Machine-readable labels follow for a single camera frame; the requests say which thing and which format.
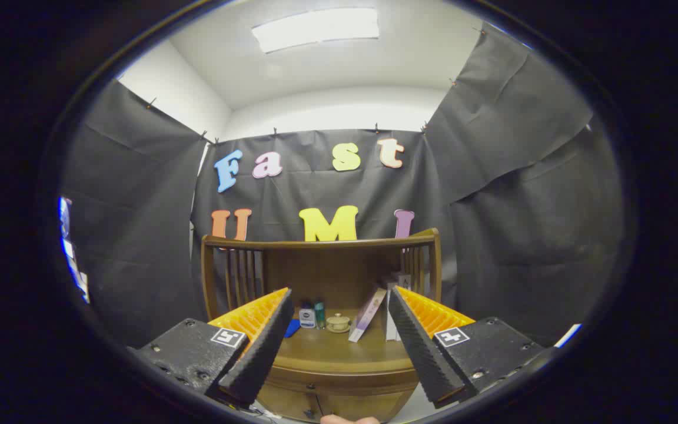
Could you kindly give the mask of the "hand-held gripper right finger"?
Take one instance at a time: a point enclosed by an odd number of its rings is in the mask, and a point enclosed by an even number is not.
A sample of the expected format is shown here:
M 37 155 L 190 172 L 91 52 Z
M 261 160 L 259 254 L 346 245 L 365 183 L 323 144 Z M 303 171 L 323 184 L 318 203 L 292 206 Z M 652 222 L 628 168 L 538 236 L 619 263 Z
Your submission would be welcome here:
M 390 291 L 388 310 L 436 408 L 503 384 L 545 350 L 499 317 L 473 320 L 403 287 Z

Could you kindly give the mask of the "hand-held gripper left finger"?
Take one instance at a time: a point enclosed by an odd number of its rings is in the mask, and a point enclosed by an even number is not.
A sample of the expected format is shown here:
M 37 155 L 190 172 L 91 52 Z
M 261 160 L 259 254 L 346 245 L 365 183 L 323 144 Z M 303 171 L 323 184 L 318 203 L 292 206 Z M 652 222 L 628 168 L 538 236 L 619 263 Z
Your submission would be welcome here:
M 292 297 L 290 288 L 281 288 L 211 322 L 189 317 L 129 351 L 184 388 L 249 407 L 264 386 L 293 319 Z

